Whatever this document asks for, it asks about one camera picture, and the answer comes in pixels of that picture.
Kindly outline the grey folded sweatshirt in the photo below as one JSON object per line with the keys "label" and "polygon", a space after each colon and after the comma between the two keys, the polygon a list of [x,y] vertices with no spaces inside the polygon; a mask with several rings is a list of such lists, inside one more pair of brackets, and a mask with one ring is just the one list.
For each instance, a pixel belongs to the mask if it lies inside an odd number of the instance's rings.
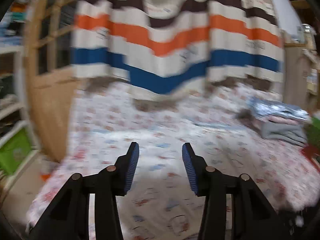
{"label": "grey folded sweatshirt", "polygon": [[260,135],[267,140],[282,140],[301,147],[308,142],[301,125],[266,122],[260,129]]}

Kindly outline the pink folded garment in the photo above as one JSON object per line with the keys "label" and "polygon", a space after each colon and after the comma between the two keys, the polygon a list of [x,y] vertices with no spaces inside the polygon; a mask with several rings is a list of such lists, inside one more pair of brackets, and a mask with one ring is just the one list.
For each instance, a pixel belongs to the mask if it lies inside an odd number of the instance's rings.
{"label": "pink folded garment", "polygon": [[303,120],[284,118],[281,116],[274,116],[274,115],[269,115],[265,117],[264,122],[274,122],[278,124],[287,124],[287,125],[304,125],[305,124],[305,121]]}

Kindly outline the striped Paris curtain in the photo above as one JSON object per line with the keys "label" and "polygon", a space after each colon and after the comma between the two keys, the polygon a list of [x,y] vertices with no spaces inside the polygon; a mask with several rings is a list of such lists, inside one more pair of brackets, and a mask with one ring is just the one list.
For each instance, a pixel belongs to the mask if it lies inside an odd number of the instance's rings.
{"label": "striped Paris curtain", "polygon": [[79,0],[74,24],[74,76],[125,80],[136,100],[201,93],[228,77],[283,79],[272,0]]}

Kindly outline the wooden glass-pane door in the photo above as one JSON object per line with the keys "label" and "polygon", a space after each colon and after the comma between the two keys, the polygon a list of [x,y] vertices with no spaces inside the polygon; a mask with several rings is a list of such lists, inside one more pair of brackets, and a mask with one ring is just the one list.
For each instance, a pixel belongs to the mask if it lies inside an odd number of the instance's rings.
{"label": "wooden glass-pane door", "polygon": [[79,82],[71,67],[71,32],[78,0],[36,0],[25,28],[29,114],[44,154],[66,155],[69,111]]}

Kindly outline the brown wooden cabinet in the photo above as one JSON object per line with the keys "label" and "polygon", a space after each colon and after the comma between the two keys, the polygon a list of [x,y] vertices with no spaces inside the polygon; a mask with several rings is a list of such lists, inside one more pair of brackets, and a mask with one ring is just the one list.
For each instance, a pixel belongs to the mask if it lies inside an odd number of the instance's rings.
{"label": "brown wooden cabinet", "polygon": [[284,51],[283,102],[307,110],[310,95],[307,78],[316,66],[316,55],[300,43],[285,43]]}

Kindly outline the green checkered box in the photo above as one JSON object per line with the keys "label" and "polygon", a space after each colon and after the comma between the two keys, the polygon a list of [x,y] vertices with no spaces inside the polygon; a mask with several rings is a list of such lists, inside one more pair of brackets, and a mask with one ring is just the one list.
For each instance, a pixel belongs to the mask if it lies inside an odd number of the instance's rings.
{"label": "green checkered box", "polygon": [[304,124],[304,131],[309,145],[319,148],[320,145],[320,126],[319,119],[311,116]]}

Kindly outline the white shelf unit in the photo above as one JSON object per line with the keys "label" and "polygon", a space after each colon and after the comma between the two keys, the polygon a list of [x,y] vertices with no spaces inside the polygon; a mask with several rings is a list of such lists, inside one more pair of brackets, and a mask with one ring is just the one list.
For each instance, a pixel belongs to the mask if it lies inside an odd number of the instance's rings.
{"label": "white shelf unit", "polygon": [[31,142],[32,151],[25,157],[14,174],[7,174],[4,179],[1,180],[1,206],[28,204],[35,198],[42,187],[39,167],[40,144],[33,132],[28,107],[25,104],[26,97],[22,91],[25,87],[23,78],[24,70],[22,67],[23,47],[10,46],[1,48],[2,56],[9,54],[14,56],[14,91],[18,93],[18,101],[1,110],[1,120],[14,113],[19,113],[20,120],[14,124],[8,133],[1,137],[1,146],[20,129],[25,128]]}

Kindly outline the light blue satin-trim blanket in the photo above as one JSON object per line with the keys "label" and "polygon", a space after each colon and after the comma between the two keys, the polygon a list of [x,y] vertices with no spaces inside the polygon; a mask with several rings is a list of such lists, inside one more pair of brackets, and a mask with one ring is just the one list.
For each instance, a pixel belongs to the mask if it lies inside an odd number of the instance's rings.
{"label": "light blue satin-trim blanket", "polygon": [[248,102],[249,110],[256,118],[266,116],[279,116],[298,121],[310,121],[307,111],[296,105],[286,104],[280,101],[270,101],[252,97]]}

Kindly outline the white cartoon cat print pants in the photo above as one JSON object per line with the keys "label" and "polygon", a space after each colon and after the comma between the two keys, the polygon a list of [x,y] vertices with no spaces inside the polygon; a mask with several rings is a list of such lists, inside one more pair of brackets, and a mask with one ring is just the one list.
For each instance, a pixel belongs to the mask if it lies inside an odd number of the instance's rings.
{"label": "white cartoon cat print pants", "polygon": [[239,132],[198,126],[180,129],[153,127],[136,131],[94,131],[96,153],[102,165],[139,144],[139,159],[132,186],[117,198],[120,226],[125,239],[185,239],[200,227],[204,199],[190,188],[182,160],[182,146],[190,143],[208,165],[230,171],[223,155]]}

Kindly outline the pink print bed sheet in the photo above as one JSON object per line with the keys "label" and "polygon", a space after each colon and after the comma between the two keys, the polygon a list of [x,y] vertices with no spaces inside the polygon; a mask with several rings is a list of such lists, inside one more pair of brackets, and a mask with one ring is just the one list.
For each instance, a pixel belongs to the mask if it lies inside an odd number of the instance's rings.
{"label": "pink print bed sheet", "polygon": [[34,226],[66,180],[75,172],[96,174],[115,163],[131,142],[140,155],[131,190],[117,198],[125,239],[193,239],[204,200],[191,191],[182,145],[222,173],[249,174],[275,209],[301,210],[319,198],[319,173],[298,146],[265,140],[242,126],[236,114],[250,98],[281,96],[243,84],[219,87],[205,98],[197,93],[174,104],[134,105],[129,85],[113,82],[75,92],[68,150],[27,212]]}

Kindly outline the green storage bin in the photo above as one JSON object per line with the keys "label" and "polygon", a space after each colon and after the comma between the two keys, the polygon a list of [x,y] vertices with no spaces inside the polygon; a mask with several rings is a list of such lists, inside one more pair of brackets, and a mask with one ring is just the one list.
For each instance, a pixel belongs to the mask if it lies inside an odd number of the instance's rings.
{"label": "green storage bin", "polygon": [[14,174],[31,151],[31,142],[27,131],[22,128],[1,146],[1,170],[8,175]]}

